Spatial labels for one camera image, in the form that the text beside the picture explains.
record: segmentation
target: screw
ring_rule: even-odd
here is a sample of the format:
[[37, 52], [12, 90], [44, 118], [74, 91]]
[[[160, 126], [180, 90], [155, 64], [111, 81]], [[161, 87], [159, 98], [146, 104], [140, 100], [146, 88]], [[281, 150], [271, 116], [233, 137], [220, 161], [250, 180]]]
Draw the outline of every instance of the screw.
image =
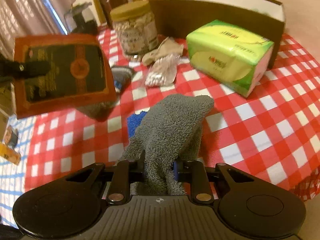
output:
[[110, 199], [112, 202], [117, 202], [123, 200], [124, 196], [120, 193], [113, 193], [108, 196], [108, 199]]
[[207, 193], [200, 193], [196, 196], [197, 200], [200, 201], [209, 201], [211, 200], [211, 196]]

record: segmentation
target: blue and white cloth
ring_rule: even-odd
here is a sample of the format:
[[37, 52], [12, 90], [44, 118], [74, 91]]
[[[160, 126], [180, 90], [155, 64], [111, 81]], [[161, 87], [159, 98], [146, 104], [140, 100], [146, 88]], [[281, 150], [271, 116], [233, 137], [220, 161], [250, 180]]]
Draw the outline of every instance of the blue and white cloth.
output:
[[136, 128], [140, 125], [142, 119], [146, 116], [148, 112], [141, 111], [140, 114], [132, 114], [127, 118], [128, 135], [129, 138], [134, 136]]
[[35, 122], [35, 116], [17, 120], [13, 115], [7, 123], [7, 126], [11, 125], [18, 130], [18, 143], [14, 150], [21, 154], [21, 161], [17, 166], [0, 157], [0, 214], [4, 225], [17, 227], [12, 216], [12, 207], [24, 193], [27, 156]]

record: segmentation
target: wall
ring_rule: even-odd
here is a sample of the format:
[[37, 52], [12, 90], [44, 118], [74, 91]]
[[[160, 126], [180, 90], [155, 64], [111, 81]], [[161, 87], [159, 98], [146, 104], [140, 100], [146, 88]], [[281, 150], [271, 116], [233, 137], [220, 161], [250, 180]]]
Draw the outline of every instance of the wall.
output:
[[320, 0], [278, 0], [284, 4], [286, 32], [320, 62]]
[[0, 142], [2, 142], [2, 138], [4, 135], [5, 128], [7, 126], [8, 119], [0, 113]]

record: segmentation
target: red and white checkered tablecloth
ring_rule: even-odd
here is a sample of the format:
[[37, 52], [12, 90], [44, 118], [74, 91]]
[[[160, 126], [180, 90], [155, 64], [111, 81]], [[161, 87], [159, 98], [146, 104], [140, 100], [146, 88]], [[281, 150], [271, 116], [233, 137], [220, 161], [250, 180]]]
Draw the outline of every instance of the red and white checkered tablecloth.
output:
[[173, 93], [215, 100], [203, 125], [199, 155], [205, 165], [226, 162], [304, 200], [320, 191], [320, 67], [292, 37], [283, 36], [274, 68], [248, 98], [198, 72], [188, 58], [172, 86], [146, 89], [141, 79], [147, 68], [124, 59], [114, 31], [98, 39], [111, 65], [129, 64], [137, 74], [105, 122], [75, 109], [37, 117], [26, 191], [94, 162], [113, 164], [128, 145], [127, 117]]

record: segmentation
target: jar lid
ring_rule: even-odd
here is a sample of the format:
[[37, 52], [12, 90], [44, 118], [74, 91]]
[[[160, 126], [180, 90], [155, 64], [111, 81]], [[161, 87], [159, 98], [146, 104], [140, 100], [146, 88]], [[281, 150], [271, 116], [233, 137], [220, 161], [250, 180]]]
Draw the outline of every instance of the jar lid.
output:
[[111, 19], [115, 22], [136, 18], [151, 11], [149, 1], [135, 1], [120, 5], [111, 10]]

